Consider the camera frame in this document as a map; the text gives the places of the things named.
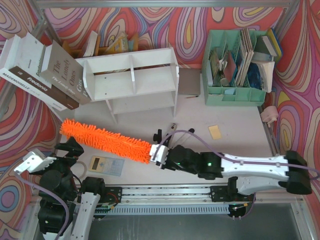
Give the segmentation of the orange microfiber duster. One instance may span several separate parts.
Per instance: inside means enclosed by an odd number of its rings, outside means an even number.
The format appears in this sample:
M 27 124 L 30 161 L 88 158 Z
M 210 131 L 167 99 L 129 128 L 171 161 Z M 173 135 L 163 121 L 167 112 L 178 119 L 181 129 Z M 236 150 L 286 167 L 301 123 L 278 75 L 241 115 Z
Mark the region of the orange microfiber duster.
M 148 164 L 152 144 L 120 133 L 114 133 L 95 125 L 66 119 L 60 126 L 60 134 L 73 137 L 79 144 L 115 154 L 119 157 Z

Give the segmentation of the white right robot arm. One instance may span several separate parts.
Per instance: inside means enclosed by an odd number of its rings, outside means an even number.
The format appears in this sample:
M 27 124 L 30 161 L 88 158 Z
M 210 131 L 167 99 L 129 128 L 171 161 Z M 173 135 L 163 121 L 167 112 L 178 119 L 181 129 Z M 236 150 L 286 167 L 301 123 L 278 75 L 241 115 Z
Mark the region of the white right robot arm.
M 293 150 L 285 155 L 244 157 L 213 149 L 198 153 L 181 145 L 168 148 L 160 142 L 151 146 L 149 156 L 161 169 L 182 171 L 210 181 L 227 178 L 227 194 L 231 197 L 274 189 L 294 195 L 312 193 L 308 164 Z

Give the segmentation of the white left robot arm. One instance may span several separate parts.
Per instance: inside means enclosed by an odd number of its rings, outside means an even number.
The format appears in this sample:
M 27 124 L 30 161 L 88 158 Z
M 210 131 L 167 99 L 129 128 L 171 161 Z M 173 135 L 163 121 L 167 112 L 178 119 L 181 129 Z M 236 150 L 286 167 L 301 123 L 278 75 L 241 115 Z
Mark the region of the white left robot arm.
M 84 153 L 74 137 L 58 143 L 55 149 L 66 151 L 59 157 L 51 154 L 53 162 L 35 172 L 40 176 L 39 231 L 46 240 L 87 240 L 95 209 L 106 193 L 102 178 L 86 177 L 76 186 L 71 167 Z

